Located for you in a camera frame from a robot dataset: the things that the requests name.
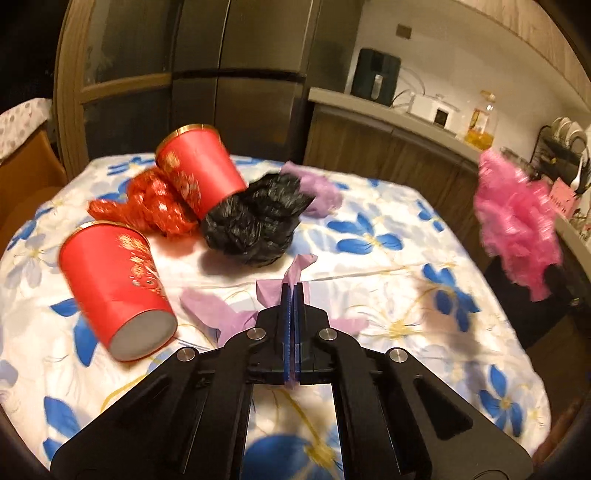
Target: yellow liquid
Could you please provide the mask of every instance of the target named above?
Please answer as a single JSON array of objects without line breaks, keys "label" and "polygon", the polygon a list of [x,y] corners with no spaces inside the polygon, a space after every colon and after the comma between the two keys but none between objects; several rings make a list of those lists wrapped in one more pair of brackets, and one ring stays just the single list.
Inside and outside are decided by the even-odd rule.
[{"label": "yellow liquid", "polygon": [[464,141],[470,145],[474,145],[476,148],[485,151],[492,147],[492,142],[495,139],[494,135],[487,133],[479,133],[474,130],[468,130],[468,133],[464,137]]}]

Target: refrigerator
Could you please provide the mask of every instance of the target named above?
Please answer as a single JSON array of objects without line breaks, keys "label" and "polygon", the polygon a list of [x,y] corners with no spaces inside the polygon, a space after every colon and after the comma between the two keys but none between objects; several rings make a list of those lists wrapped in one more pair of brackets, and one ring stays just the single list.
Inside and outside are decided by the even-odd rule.
[{"label": "refrigerator", "polygon": [[311,87],[344,92],[363,0],[184,0],[171,126],[211,124],[229,152],[301,162]]}]

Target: wall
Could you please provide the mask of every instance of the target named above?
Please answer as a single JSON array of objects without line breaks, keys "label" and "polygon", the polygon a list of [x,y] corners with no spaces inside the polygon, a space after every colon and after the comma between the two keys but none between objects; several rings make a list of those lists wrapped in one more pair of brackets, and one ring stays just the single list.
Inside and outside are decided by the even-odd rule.
[{"label": "wall", "polygon": [[[396,36],[399,23],[412,27],[410,40]],[[367,0],[346,92],[350,92],[362,47],[400,57],[403,67],[422,78],[428,95],[441,94],[460,108],[461,136],[467,131],[480,91],[496,94],[499,127],[494,147],[509,147],[527,159],[543,125],[563,115],[582,118],[572,111],[572,92],[557,93],[560,82],[553,81],[552,71],[545,75],[531,67],[539,66],[541,58],[533,49],[453,0]],[[523,62],[524,54],[531,56],[531,62]],[[401,71],[397,94],[409,86],[420,90],[412,75]],[[396,103],[408,100],[404,95]]]}]

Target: wall socket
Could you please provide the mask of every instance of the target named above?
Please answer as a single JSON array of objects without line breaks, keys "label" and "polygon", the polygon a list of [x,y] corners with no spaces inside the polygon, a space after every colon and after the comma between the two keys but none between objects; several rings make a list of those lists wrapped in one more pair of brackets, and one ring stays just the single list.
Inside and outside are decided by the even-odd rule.
[{"label": "wall socket", "polygon": [[398,24],[396,27],[396,36],[400,38],[405,38],[406,40],[410,40],[411,34],[413,33],[413,29],[411,27],[407,27],[406,25]]}]

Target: polka dot cloth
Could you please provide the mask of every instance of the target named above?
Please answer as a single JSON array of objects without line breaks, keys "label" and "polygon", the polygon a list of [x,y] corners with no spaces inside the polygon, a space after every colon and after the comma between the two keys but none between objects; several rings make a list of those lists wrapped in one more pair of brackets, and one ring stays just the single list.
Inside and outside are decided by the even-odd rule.
[{"label": "polka dot cloth", "polygon": [[0,163],[51,118],[51,100],[34,98],[0,115]]}]

